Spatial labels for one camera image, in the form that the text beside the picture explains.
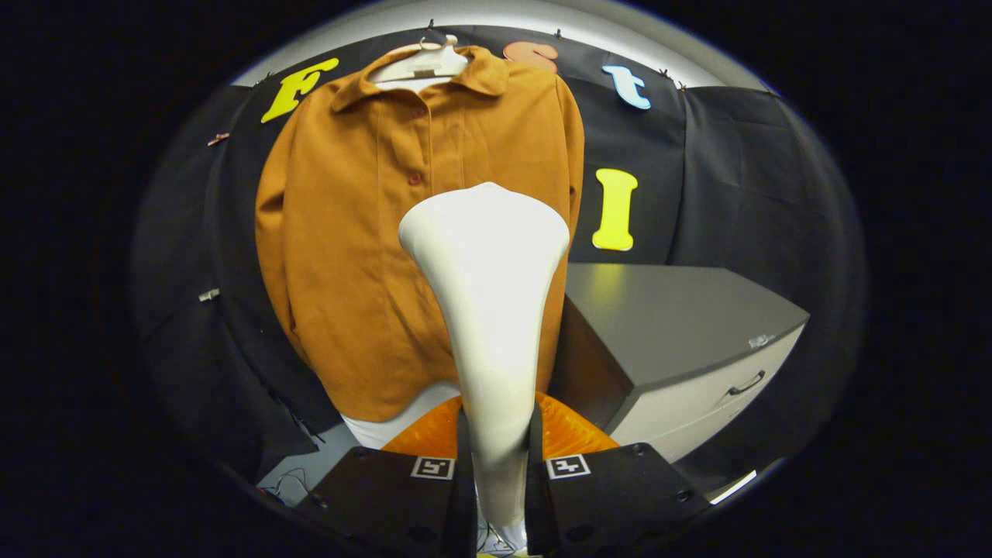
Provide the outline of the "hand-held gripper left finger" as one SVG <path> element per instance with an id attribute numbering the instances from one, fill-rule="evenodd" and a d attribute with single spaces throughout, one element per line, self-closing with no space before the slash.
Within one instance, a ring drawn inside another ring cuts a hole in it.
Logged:
<path id="1" fill-rule="evenodd" d="M 350 449 L 294 513 L 329 544 L 332 557 L 472 557 L 470 441 L 454 397 L 389 447 Z"/>

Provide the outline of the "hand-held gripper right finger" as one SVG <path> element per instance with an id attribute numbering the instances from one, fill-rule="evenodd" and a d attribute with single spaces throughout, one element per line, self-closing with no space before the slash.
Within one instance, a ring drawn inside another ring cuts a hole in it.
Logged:
<path id="1" fill-rule="evenodd" d="M 620 445 L 549 395 L 536 395 L 528 442 L 531 554 L 659 557 L 710 512 L 651 445 Z"/>

